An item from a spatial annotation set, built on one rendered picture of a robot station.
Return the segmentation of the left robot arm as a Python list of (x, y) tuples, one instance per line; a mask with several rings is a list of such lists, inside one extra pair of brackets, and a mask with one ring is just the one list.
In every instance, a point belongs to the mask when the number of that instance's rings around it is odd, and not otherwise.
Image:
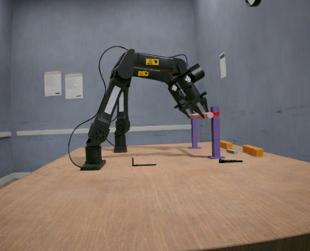
[[(164, 82), (168, 85), (168, 90), (171, 95), (179, 94), (180, 88), (177, 85), (177, 79), (179, 76), (173, 78), (169, 73), (160, 70), (151, 70), (140, 67), (134, 67), (133, 77), (140, 77), (146, 79), (152, 79), (155, 81)], [(115, 135), (115, 145), (114, 150), (127, 150), (126, 145), (126, 132), (130, 130), (130, 121), (128, 117), (128, 92), (131, 83), (131, 78), (125, 86), (117, 107), (117, 121), (116, 121), (116, 131)]]

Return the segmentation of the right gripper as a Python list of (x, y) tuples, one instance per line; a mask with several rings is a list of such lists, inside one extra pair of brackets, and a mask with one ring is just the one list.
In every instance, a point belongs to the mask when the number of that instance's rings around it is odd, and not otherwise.
[[(190, 105), (190, 108), (191, 108), (192, 110), (194, 110), (195, 112), (197, 112), (203, 119), (205, 119), (204, 116), (203, 116), (203, 114), (202, 114), (202, 112), (200, 111), (200, 109), (199, 109), (197, 103), (200, 102), (200, 104), (202, 105), (202, 107), (204, 108), (204, 110), (205, 110), (206, 112), (209, 112), (209, 111), (208, 111), (208, 107), (207, 107), (207, 99), (206, 99), (206, 97), (202, 97), (202, 96), (206, 95), (207, 92), (205, 91), (205, 92), (202, 92), (202, 93), (200, 94), (200, 93), (198, 92), (198, 90), (197, 90), (197, 88), (195, 87), (194, 84), (192, 84), (190, 87), (191, 87), (190, 89), (189, 89), (189, 88), (186, 88), (185, 90), (183, 90), (183, 92), (184, 92), (185, 95), (186, 95), (185, 98), (188, 98), (188, 102), (185, 103), (184, 105), (185, 105), (185, 106), (189, 106), (189, 105)], [(184, 98), (184, 100), (185, 100), (185, 98)], [(203, 103), (203, 104), (202, 104), (202, 103)], [(195, 108), (195, 109), (194, 109), (194, 108)]]

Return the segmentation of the pink long bar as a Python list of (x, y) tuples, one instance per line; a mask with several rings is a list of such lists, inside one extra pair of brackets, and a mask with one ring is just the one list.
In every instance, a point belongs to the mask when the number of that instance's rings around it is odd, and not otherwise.
[[(212, 118), (213, 117), (213, 113), (212, 112), (206, 112), (206, 113), (202, 113), (204, 118)], [(197, 114), (190, 114), (190, 119), (203, 119), (198, 113)]]

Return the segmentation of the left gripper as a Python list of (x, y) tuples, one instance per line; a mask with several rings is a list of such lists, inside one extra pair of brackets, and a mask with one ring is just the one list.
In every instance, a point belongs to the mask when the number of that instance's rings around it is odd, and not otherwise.
[[(180, 94), (181, 94), (183, 97), (185, 97), (184, 94), (182, 93), (182, 91), (179, 92), (178, 95), (177, 95), (177, 94), (174, 94), (174, 95), (173, 95), (173, 98), (175, 99), (176, 103), (178, 104), (178, 105), (176, 105), (176, 107), (174, 106), (174, 108), (175, 108), (175, 109), (176, 109), (176, 108), (179, 108), (179, 111), (183, 112), (185, 115), (187, 115), (187, 116), (190, 118), (190, 116), (188, 115), (188, 113), (186, 112), (186, 110), (182, 107), (182, 105), (185, 104), (185, 100), (182, 99), (182, 98), (180, 97)], [(191, 112), (192, 114), (194, 114), (194, 112), (193, 112), (193, 110), (192, 110), (191, 108), (189, 108), (189, 110), (190, 110), (190, 112)]]

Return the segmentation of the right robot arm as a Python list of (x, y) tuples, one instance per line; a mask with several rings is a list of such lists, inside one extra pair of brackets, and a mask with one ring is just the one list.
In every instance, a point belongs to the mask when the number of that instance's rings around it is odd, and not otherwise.
[(88, 131), (87, 146), (85, 147), (86, 161), (80, 167), (81, 170), (98, 170), (106, 163), (106, 160), (102, 159), (100, 145), (108, 137), (112, 116), (121, 93), (133, 74), (134, 67), (161, 70), (172, 74), (173, 77), (180, 75), (177, 83), (182, 90), (190, 89), (193, 83), (205, 76), (199, 64), (186, 68), (186, 62), (183, 59), (142, 54), (135, 52), (134, 49), (129, 49), (122, 55), (111, 72), (107, 92), (94, 123), (91, 124)]

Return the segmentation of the orange rectangular bar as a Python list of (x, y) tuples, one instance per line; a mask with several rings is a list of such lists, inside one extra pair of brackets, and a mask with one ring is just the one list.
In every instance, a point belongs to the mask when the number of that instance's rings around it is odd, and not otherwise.
[(220, 147), (224, 148), (224, 149), (233, 149), (233, 144), (232, 143), (229, 143), (229, 142), (220, 142)]
[(258, 147), (254, 147), (251, 145), (242, 146), (243, 152), (248, 153), (250, 155), (253, 155), (255, 157), (263, 157), (263, 149), (260, 149)]

